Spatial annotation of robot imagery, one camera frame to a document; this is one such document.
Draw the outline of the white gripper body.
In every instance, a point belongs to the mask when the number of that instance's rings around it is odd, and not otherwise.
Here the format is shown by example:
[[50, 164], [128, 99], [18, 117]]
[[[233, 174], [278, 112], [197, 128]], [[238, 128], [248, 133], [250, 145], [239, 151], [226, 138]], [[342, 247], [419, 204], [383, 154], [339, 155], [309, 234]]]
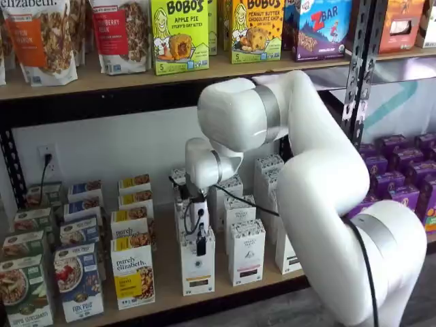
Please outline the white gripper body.
[[208, 207], [205, 198], [194, 198], [189, 203], [188, 238], [195, 239], [198, 236], [206, 236], [208, 232]]

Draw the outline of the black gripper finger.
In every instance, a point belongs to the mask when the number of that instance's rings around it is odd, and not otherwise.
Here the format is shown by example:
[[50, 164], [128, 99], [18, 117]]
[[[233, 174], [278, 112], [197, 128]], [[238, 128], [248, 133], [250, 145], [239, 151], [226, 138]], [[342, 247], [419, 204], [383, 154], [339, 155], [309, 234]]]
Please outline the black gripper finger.
[[207, 233], [203, 223], [199, 224], [198, 233], [196, 238], [196, 253], [197, 256], [203, 256], [206, 254], [206, 242]]

